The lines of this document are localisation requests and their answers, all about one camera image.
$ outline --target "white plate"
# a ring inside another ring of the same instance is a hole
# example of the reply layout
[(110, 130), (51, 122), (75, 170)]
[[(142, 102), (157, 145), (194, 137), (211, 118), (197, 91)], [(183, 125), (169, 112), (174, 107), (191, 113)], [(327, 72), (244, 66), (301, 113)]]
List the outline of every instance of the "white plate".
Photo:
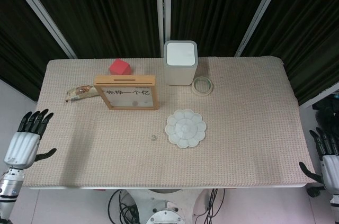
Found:
[(171, 143), (180, 148), (197, 146), (205, 138), (206, 123), (190, 109), (176, 110), (167, 118), (165, 132)]

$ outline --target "black curtain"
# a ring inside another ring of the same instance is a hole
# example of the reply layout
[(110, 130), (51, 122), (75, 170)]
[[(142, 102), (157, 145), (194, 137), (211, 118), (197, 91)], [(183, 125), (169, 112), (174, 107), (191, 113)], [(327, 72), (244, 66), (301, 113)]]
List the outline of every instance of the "black curtain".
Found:
[(78, 58), (160, 57), (157, 0), (41, 0)]
[(1, 0), (0, 79), (38, 100), (46, 65), (67, 59), (25, 0)]
[(172, 0), (171, 39), (193, 40), (199, 56), (232, 57), (261, 0)]
[(339, 81), (339, 0), (272, 0), (242, 56), (276, 56), (299, 104)]

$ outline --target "white box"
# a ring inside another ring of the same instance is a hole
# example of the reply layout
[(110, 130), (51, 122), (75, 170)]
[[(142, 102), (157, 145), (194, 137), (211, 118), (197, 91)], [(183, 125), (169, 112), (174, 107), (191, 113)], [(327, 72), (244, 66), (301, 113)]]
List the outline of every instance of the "white box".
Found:
[(170, 40), (164, 46), (165, 81), (169, 85), (190, 85), (198, 66), (197, 44)]

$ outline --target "food packet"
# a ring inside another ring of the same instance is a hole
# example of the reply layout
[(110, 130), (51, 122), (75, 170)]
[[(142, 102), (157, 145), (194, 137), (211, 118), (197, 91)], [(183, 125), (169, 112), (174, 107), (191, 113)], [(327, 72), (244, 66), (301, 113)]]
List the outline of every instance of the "food packet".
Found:
[(65, 101), (81, 100), (83, 98), (90, 98), (98, 95), (99, 93), (93, 85), (83, 85), (69, 90)]

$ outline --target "red sponge block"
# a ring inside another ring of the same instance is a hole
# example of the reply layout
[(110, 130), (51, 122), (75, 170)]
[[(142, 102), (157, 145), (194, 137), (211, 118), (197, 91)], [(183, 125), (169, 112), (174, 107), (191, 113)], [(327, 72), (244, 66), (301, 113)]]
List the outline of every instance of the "red sponge block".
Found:
[(128, 62), (116, 59), (110, 67), (110, 72), (112, 75), (131, 75), (132, 69)]

